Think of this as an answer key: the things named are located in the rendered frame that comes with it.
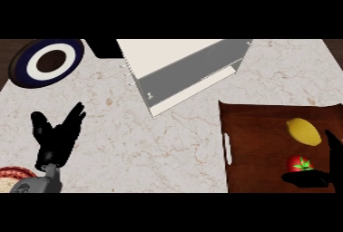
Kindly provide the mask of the red tomato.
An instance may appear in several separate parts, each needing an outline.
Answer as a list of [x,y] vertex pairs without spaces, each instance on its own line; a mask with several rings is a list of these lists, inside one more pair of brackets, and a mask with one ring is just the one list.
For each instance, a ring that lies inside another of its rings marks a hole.
[[305,170],[312,170],[314,165],[311,160],[299,155],[293,155],[287,160],[287,170],[290,172],[299,172]]

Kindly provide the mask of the white grey tiered shelf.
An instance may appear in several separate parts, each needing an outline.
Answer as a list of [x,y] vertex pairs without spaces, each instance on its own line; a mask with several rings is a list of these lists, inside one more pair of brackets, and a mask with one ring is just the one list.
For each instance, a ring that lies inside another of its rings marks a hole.
[[153,117],[238,71],[252,39],[119,39]]

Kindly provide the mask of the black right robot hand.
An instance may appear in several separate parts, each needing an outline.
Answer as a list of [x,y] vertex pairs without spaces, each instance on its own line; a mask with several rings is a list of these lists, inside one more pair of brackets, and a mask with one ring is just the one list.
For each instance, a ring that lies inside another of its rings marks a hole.
[[314,169],[289,172],[281,179],[299,188],[327,188],[333,184],[336,193],[343,194],[343,143],[332,131],[324,132],[330,147],[330,171]]

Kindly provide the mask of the yellow lemon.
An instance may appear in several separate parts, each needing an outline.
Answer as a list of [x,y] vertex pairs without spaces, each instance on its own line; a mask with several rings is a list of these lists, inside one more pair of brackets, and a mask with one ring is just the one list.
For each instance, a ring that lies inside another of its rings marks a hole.
[[287,129],[293,139],[308,146],[323,143],[321,134],[309,121],[302,118],[287,120]]

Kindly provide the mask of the red rimmed woven plate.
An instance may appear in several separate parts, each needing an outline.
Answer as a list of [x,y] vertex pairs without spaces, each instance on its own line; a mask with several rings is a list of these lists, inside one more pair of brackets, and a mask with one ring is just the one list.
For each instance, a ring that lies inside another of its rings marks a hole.
[[27,178],[34,178],[36,173],[23,167],[0,168],[0,193],[9,193],[15,184]]

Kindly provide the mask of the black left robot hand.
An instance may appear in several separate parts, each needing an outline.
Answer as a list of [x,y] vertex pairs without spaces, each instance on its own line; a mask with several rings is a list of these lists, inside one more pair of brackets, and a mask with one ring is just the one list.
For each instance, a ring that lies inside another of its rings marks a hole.
[[64,122],[57,126],[51,125],[46,115],[40,111],[31,113],[33,135],[40,145],[36,159],[37,170],[45,171],[51,164],[55,164],[58,168],[65,165],[79,139],[85,117],[85,105],[80,102]]

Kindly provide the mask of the brown wooden tray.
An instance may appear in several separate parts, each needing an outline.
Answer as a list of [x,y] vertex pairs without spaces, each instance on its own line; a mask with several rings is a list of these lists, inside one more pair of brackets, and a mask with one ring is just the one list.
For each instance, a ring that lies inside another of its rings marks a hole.
[[227,166],[228,191],[232,193],[333,193],[336,189],[299,188],[281,179],[293,155],[306,157],[314,168],[330,170],[330,147],[308,146],[287,129],[287,120],[302,118],[317,130],[332,131],[343,142],[343,105],[272,106],[219,104],[222,146],[232,163]]

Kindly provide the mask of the navy white round plate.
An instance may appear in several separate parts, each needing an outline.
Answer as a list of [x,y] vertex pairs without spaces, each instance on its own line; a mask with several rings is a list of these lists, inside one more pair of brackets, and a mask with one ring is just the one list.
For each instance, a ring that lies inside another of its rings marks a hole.
[[80,39],[37,39],[12,58],[8,75],[23,88],[36,89],[61,81],[79,67],[85,54]]

